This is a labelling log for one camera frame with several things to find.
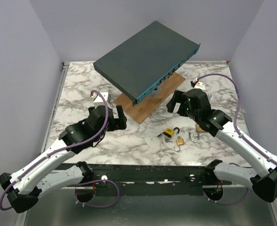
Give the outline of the yellow padlock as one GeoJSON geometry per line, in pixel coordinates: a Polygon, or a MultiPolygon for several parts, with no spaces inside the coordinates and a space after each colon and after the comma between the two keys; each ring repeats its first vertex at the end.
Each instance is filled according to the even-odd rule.
{"type": "Polygon", "coordinates": [[[171,129],[171,128],[165,129],[165,131],[163,132],[163,134],[164,134],[166,137],[171,138],[171,137],[174,135],[174,133],[179,134],[179,132],[180,132],[180,129],[179,129],[178,127],[175,127],[175,128],[173,128],[173,129],[171,129]]]}

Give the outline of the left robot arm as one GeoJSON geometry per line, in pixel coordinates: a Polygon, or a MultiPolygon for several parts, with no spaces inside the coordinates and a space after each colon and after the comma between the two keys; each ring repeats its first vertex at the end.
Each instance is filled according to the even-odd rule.
{"type": "Polygon", "coordinates": [[[58,173],[53,170],[81,151],[95,147],[107,132],[125,130],[127,118],[123,108],[117,105],[116,109],[117,118],[113,110],[104,105],[90,107],[89,116],[67,126],[43,154],[15,173],[2,173],[0,185],[4,193],[0,198],[0,209],[22,213],[51,191],[71,185],[89,185],[95,178],[94,172],[82,161],[58,173]]]}

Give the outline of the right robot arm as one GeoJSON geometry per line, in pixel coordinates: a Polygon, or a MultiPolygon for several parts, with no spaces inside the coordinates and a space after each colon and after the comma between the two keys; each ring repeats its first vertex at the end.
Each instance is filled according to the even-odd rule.
{"type": "Polygon", "coordinates": [[[220,180],[231,181],[251,188],[266,202],[277,198],[276,155],[243,133],[226,113],[212,109],[207,94],[201,89],[175,91],[166,105],[168,112],[172,113],[177,103],[180,104],[177,111],[180,116],[191,118],[202,130],[230,146],[251,166],[251,169],[245,169],[220,160],[213,161],[207,166],[209,170],[204,172],[207,183],[213,185],[220,180]]]}

